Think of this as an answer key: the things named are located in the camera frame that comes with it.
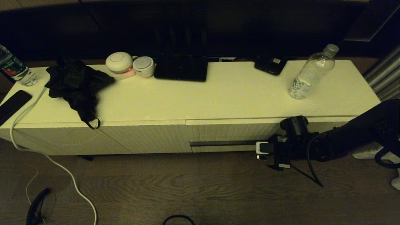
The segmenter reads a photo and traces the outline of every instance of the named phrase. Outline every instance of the white speaker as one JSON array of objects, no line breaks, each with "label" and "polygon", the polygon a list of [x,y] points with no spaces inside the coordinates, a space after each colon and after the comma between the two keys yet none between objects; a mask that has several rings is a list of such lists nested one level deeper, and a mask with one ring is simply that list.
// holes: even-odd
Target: white speaker
[{"label": "white speaker", "polygon": [[133,61],[133,69],[142,77],[153,76],[155,68],[153,59],[148,56],[142,56]]}]

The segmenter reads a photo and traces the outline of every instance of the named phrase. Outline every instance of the bottle label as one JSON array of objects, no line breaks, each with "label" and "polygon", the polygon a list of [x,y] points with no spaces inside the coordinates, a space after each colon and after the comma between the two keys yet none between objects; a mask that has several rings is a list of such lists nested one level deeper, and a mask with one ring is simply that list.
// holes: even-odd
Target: bottle label
[{"label": "bottle label", "polygon": [[17,75],[26,70],[26,65],[21,62],[17,57],[13,56],[9,60],[1,63],[0,69],[3,73],[14,78],[14,80],[19,80],[21,79],[21,77],[18,77]]},{"label": "bottle label", "polygon": [[300,81],[299,78],[296,78],[290,86],[290,91],[299,97],[307,97],[311,89],[311,85]]}]

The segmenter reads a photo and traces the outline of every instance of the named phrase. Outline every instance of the black plastic bag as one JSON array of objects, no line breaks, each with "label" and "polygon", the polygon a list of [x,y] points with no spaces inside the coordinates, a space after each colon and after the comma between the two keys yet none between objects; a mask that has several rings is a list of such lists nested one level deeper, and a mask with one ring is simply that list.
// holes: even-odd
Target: black plastic bag
[{"label": "black plastic bag", "polygon": [[[80,60],[68,58],[59,58],[56,65],[47,68],[46,71],[50,74],[50,81],[45,85],[50,89],[49,96],[64,98],[70,107],[78,112],[83,122],[92,129],[99,128],[96,93],[115,82],[114,78],[86,66]],[[94,119],[98,120],[96,128],[89,124]]]}]

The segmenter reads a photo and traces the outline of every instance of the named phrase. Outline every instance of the cabinet top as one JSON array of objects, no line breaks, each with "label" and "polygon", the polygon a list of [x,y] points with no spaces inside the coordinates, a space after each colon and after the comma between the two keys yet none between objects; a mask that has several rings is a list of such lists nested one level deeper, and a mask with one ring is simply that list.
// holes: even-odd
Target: cabinet top
[{"label": "cabinet top", "polygon": [[[253,62],[210,62],[206,82],[162,80],[138,75],[117,81],[97,97],[102,126],[184,124],[198,119],[258,119],[352,117],[380,101],[350,60],[336,60],[335,68],[304,100],[288,94],[288,88],[305,60],[289,61],[279,76],[254,68]],[[109,73],[105,65],[90,67]],[[16,83],[6,96],[25,90],[37,97],[49,78],[46,67],[32,68],[41,76],[32,87]],[[1,128],[9,128],[12,116]],[[17,128],[86,127],[78,113],[62,98],[50,98],[46,90]]]}]

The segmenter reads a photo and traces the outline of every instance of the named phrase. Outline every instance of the white cable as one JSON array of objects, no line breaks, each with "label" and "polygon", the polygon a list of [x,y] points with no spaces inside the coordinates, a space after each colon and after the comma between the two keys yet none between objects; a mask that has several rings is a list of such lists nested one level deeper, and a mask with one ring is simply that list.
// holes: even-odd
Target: white cable
[{"label": "white cable", "polygon": [[35,174],[34,177],[32,177],[32,179],[29,181],[28,185],[27,185],[26,188],[25,188],[25,194],[26,194],[26,197],[28,198],[28,202],[29,202],[30,205],[32,205],[32,202],[30,202],[30,199],[29,199],[28,187],[29,187],[30,183],[32,183],[32,181],[33,181],[33,180],[36,178],[36,176],[39,174],[39,170],[38,170],[36,167],[34,167],[34,166],[31,166],[31,167],[35,168],[36,174]]},{"label": "white cable", "polygon": [[29,187],[30,183],[35,179],[35,177],[39,174],[38,168],[36,168],[36,167],[34,167],[34,166],[31,166],[31,167],[35,168],[36,174],[32,177],[32,179],[29,181],[28,185],[27,185],[26,188],[25,188],[25,194],[26,194],[26,197],[28,198],[29,205],[32,205],[32,203],[30,202],[30,199],[29,199],[28,187]]},{"label": "white cable", "polygon": [[64,169],[65,171],[67,171],[67,173],[69,173],[69,175],[71,176],[72,181],[74,182],[74,186],[75,186],[76,192],[77,192],[82,198],[84,198],[84,199],[90,204],[90,206],[92,207],[93,212],[94,212],[94,225],[96,225],[96,223],[97,223],[97,212],[96,212],[96,207],[95,207],[94,204],[90,201],[90,199],[88,199],[85,195],[83,195],[83,194],[79,191],[79,188],[78,188],[78,186],[76,185],[76,181],[75,181],[74,175],[73,175],[67,168],[65,168],[63,165],[59,164],[58,162],[56,162],[56,161],[54,161],[52,158],[50,158],[50,156],[48,156],[46,153],[43,153],[43,152],[40,152],[40,151],[33,151],[33,150],[30,150],[30,149],[22,149],[22,148],[20,148],[20,146],[15,142],[15,139],[14,139],[14,127],[15,127],[15,125],[17,124],[18,119],[19,119],[22,115],[24,115],[25,112],[27,112],[27,111],[30,110],[33,106],[36,105],[36,103],[39,101],[40,97],[43,95],[43,93],[45,92],[45,90],[46,90],[46,87],[43,88],[43,90],[40,92],[40,94],[39,94],[39,96],[36,98],[36,100],[35,100],[30,106],[28,106],[24,111],[22,111],[22,112],[15,118],[15,120],[12,122],[12,125],[11,125],[11,128],[10,128],[10,137],[11,137],[11,141],[12,141],[12,143],[13,143],[13,145],[14,145],[14,147],[15,147],[16,149],[18,149],[18,150],[20,150],[20,151],[27,151],[27,152],[40,153],[40,154],[46,156],[52,163],[56,164],[57,166],[61,167],[61,168]]}]

